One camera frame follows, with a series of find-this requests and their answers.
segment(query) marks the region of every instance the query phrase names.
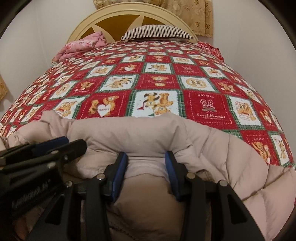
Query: white heart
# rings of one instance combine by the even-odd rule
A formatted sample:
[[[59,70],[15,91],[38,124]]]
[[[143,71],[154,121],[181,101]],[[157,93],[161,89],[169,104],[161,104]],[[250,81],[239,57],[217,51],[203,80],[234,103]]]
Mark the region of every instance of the white heart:
[[[126,71],[132,71],[132,70],[133,70],[133,68],[129,68],[129,67],[124,67],[124,69],[125,69]]]
[[[100,117],[103,117],[103,116],[105,116],[105,114],[110,112],[110,108],[111,108],[110,104],[109,105],[100,104],[97,108]]]

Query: puffer jacket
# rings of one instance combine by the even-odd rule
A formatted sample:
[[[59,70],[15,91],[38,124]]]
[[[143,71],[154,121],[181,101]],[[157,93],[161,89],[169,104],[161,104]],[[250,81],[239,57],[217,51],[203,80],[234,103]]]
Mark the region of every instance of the puffer jacket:
[[[155,118],[69,120],[45,111],[41,120],[3,139],[0,148],[60,136],[84,139],[88,146],[84,156],[65,165],[66,178],[92,178],[114,163],[120,151],[129,156],[120,197],[108,207],[113,240],[179,240],[185,206],[171,193],[164,162],[167,150],[204,180],[226,180],[266,240],[279,233],[294,207],[294,169],[267,165],[235,136],[171,113]]]

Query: bed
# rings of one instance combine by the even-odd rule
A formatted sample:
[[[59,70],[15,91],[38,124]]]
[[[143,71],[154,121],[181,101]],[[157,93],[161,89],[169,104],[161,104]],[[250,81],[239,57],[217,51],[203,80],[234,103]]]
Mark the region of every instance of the bed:
[[[176,26],[194,39],[120,41],[127,30],[149,24]],[[45,110],[69,119],[172,112],[235,135],[267,164],[294,167],[283,130],[261,95],[223,58],[201,49],[173,13],[145,3],[113,4],[83,20],[68,42],[98,31],[109,44],[37,78],[2,117],[1,136],[40,119]]]

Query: blue gripper pad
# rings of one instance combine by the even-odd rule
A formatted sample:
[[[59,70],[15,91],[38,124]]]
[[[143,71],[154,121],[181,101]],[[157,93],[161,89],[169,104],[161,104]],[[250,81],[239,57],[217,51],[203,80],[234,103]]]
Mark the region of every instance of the blue gripper pad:
[[[122,182],[124,179],[124,174],[126,172],[126,167],[128,165],[128,156],[125,152],[122,152],[118,155],[118,159],[116,162],[119,161],[119,165],[117,168],[117,172],[112,182],[112,201],[115,202],[120,194]]]
[[[43,156],[47,153],[47,151],[65,145],[67,143],[69,143],[67,137],[59,137],[40,144],[36,144],[36,146],[32,149],[32,154],[34,157]]]
[[[171,155],[173,155],[172,152],[166,152],[165,167],[168,172],[168,177],[170,180],[173,194],[178,201],[181,201],[181,194],[179,191],[180,190],[179,181],[178,181],[177,173],[175,171],[175,166],[173,165],[173,161],[176,161],[176,160],[171,160]]]

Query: beige patterned curtain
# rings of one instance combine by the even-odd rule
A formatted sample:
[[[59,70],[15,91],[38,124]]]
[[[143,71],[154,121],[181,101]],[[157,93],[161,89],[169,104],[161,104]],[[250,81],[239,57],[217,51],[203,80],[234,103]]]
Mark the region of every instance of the beige patterned curtain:
[[[212,0],[93,0],[96,9],[118,2],[146,2],[180,17],[196,35],[213,37]]]
[[[5,85],[4,80],[0,75],[0,100],[2,100],[6,96],[7,92],[8,92],[8,89]]]

